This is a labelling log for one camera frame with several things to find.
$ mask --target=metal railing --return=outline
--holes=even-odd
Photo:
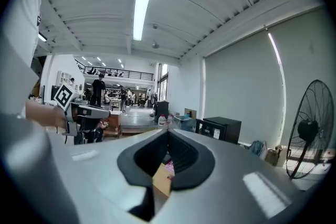
[[[79,61],[77,61],[77,66],[83,74],[89,75],[99,75],[103,74],[105,77],[119,77],[119,78],[129,78],[129,79],[141,79],[141,80],[153,80],[152,73],[137,72],[124,69],[115,68],[101,68],[101,67],[86,67]]]

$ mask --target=black and white square marker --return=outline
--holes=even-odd
[[[65,109],[68,106],[68,103],[71,102],[73,94],[74,93],[66,85],[63,84],[57,91],[54,99],[58,102],[60,107]]]

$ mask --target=black standing fan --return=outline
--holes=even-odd
[[[304,93],[289,139],[286,169],[291,179],[307,176],[326,151],[334,125],[329,88],[315,80]]]

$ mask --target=smoke detector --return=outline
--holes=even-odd
[[[158,49],[159,47],[160,47],[160,45],[157,44],[156,42],[154,42],[154,43],[152,44],[152,48],[153,48],[153,49]]]

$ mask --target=ceiling light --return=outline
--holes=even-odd
[[[133,39],[141,40],[149,0],[135,0]]]
[[[38,37],[39,37],[39,39],[42,40],[43,42],[46,42],[46,41],[47,41],[47,38],[46,38],[44,35],[42,35],[40,32],[38,32]]]

